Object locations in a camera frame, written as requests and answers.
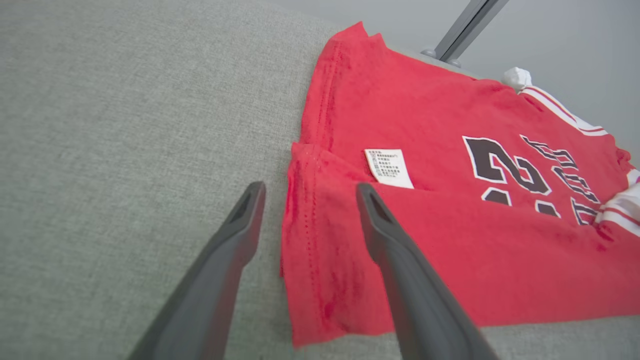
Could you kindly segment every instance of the red shirt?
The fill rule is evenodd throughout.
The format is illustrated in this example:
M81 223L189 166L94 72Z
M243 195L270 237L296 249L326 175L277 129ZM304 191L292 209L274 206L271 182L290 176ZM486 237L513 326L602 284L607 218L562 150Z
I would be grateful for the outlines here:
M357 24L320 55L292 146L294 346L393 331L356 206L375 182L364 149L402 150L415 189L374 186L476 325L640 313L640 172L613 136L539 88L422 63Z

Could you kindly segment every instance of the gray cushion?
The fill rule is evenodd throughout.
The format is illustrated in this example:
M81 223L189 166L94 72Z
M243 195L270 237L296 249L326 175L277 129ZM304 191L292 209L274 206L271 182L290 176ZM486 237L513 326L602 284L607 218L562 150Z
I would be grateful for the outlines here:
M261 179L262 235L227 358L399 359L393 334L294 351L278 276L289 147L339 30L231 0L2 2L0 357L124 358ZM640 333L629 319L603 324L588 329ZM486 333L507 358L594 348L574 330L583 323L549 326Z

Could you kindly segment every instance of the white stripe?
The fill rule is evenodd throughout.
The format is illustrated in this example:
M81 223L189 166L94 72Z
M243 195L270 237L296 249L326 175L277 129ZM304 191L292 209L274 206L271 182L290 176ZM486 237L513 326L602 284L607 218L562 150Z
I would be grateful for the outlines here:
M531 88L533 88L533 89L545 94L549 99L553 100L557 104L557 106L554 105L554 107L558 108L558 106L559 106L559 108L561 110L564 110L563 114L565 116L566 116L566 114L570 114L571 117L573 117L573 119L576 120L578 128L583 129L583 130L602 129L602 126L593 126L593 125L589 124L588 122L580 119L578 116L576 116L576 114L570 112L569 109L565 108L564 105L562 105L562 103L558 99L556 99L553 95L551 95L550 93L542 90L541 88L539 88L537 86L531 85L531 86L528 86L528 87L531 87Z
M617 193L613 199L607 201L604 208L616 209L626 216L640 221L640 183L631 186L623 192ZM636 236L640 236L640 226L614 211L604 211L596 216L596 223L611 221L622 226Z
M637 183L638 177L640 177L640 171L638 171L638 169L633 169L627 174L629 187L634 186Z
M558 103L558 105L561 106L561 108L559 108L554 103L549 101L545 96L533 90L533 88L547 95L549 99L552 99L553 101ZM537 88L535 86L528 86L527 88L524 88L524 90L522 90L520 94L527 94L535 97L536 100L542 103L542 105L546 106L549 110L553 111L553 113L556 114L556 116L562 119L565 123L571 125L575 129L578 129L582 134L586 136L602 136L607 134L607 132L604 129L602 129L602 127L592 126L587 122L585 122L584 120L580 119L579 117L576 117L574 114L571 114L571 112L569 112L556 98L552 97L551 95L549 95L548 93L546 93L544 90L540 88ZM569 117L565 112L563 112L563 109L567 113L571 114L575 118L575 120Z
M621 216L618 213L613 213L611 211L606 211L603 215L602 215L602 221L611 221L611 222L615 222L616 224L622 226L622 228L624 230L627 230L628 232L636 235L636 236L640 236L640 226L635 225L633 222L627 220L625 217Z

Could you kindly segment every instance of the red jersey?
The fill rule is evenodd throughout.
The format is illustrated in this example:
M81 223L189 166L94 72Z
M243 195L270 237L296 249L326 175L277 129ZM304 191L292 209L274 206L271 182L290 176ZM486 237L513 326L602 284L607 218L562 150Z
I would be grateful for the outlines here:
M613 136L536 87L516 94L389 50L361 24L318 59L292 146L282 274L294 346L393 331L355 198L374 184L478 326L640 313L640 185Z

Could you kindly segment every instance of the gray wall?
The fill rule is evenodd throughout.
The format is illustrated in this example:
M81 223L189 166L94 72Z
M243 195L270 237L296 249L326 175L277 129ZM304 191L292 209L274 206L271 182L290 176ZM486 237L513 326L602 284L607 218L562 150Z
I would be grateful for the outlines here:
M601 125L640 165L640 1L509 0L460 56L499 79L517 66L534 85Z
M370 35L419 53L434 49L469 0L268 0L340 26L358 21Z

